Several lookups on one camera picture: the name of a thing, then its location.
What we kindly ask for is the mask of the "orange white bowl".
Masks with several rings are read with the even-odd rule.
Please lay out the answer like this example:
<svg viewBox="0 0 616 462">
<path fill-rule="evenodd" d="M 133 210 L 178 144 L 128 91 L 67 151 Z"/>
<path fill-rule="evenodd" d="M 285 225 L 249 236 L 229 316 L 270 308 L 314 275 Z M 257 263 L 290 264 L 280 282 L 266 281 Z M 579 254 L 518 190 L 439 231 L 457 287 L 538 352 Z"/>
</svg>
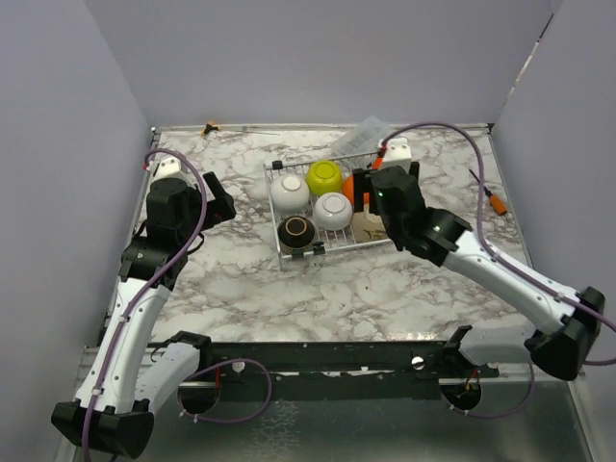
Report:
<svg viewBox="0 0 616 462">
<path fill-rule="evenodd" d="M 356 208 L 354 205 L 354 177 L 349 175 L 349 177 L 344 181 L 342 185 L 342 194 L 348 199 L 351 206 Z M 370 195 L 365 192 L 363 194 L 363 205 L 362 208 L 365 208 L 370 204 Z"/>
</svg>

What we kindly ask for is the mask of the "yellow white bowl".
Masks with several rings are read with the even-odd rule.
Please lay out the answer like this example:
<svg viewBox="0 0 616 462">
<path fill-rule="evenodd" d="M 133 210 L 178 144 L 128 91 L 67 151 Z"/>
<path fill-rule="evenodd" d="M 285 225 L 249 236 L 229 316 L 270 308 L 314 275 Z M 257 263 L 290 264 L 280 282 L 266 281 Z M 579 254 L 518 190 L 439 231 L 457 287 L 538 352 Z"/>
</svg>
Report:
<svg viewBox="0 0 616 462">
<path fill-rule="evenodd" d="M 321 196 L 326 193 L 339 193 L 344 183 L 344 176 L 336 163 L 321 160 L 309 166 L 305 181 L 312 194 Z"/>
</svg>

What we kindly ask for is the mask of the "plain white bowl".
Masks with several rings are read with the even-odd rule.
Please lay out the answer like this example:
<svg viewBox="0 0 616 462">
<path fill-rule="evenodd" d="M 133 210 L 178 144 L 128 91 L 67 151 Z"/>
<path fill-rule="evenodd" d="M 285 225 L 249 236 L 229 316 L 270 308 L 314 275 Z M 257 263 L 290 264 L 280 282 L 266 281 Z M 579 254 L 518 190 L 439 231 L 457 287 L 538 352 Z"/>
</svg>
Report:
<svg viewBox="0 0 616 462">
<path fill-rule="evenodd" d="M 327 231 L 339 231 L 350 224 L 353 209 L 343 194 L 329 192 L 317 199 L 313 207 L 313 215 L 318 227 Z"/>
</svg>

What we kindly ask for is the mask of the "beige ceramic bowl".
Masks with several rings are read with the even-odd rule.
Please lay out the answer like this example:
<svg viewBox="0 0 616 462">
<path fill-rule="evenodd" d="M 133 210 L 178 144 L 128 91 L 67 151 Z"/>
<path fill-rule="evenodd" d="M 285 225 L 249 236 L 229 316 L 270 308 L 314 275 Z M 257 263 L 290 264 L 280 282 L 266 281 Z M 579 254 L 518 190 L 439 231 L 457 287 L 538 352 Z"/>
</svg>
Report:
<svg viewBox="0 0 616 462">
<path fill-rule="evenodd" d="M 368 204 L 361 213 L 355 213 L 350 223 L 355 241 L 359 244 L 388 240 L 381 217 L 370 211 Z"/>
</svg>

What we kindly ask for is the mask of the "black patterned bowl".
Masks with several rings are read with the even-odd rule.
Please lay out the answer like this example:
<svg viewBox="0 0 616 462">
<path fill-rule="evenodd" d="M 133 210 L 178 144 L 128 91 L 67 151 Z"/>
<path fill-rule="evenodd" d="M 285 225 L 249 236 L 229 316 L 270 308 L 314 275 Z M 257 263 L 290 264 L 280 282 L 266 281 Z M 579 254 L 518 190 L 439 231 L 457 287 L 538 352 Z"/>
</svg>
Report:
<svg viewBox="0 0 616 462">
<path fill-rule="evenodd" d="M 291 254 L 295 250 L 306 251 L 316 238 L 316 228 L 306 217 L 290 216 L 284 218 L 278 225 L 277 236 L 284 253 Z"/>
</svg>

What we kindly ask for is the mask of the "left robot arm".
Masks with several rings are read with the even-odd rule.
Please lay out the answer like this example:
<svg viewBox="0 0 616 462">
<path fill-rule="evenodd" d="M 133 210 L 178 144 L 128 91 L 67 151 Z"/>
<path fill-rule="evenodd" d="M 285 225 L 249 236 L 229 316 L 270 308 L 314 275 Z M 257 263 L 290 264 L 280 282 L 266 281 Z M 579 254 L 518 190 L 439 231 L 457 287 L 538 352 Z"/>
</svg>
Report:
<svg viewBox="0 0 616 462">
<path fill-rule="evenodd" d="M 51 423 L 73 445 L 138 458 L 155 413 L 180 380 L 206 377 L 210 341 L 197 334 L 174 339 L 168 359 L 139 378 L 150 334 L 188 262 L 192 240 L 235 217 L 233 197 L 216 175 L 199 184 L 182 177 L 155 180 L 145 199 L 146 219 L 121 255 L 115 307 L 87 378 L 70 401 L 59 402 Z"/>
</svg>

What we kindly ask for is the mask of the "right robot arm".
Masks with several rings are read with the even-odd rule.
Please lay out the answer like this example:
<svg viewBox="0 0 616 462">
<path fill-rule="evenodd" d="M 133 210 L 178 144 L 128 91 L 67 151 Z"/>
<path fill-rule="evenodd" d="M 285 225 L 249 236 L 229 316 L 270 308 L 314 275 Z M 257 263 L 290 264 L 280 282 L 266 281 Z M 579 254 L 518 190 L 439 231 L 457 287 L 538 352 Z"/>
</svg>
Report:
<svg viewBox="0 0 616 462">
<path fill-rule="evenodd" d="M 381 217 L 397 250 L 473 280 L 525 317 L 520 325 L 464 333 L 442 353 L 449 374 L 463 376 L 488 363 L 531 363 L 557 379 L 578 376 L 600 333 L 601 292 L 559 284 L 488 243 L 456 214 L 426 206 L 412 171 L 356 169 L 353 184 L 355 205 L 368 204 Z"/>
</svg>

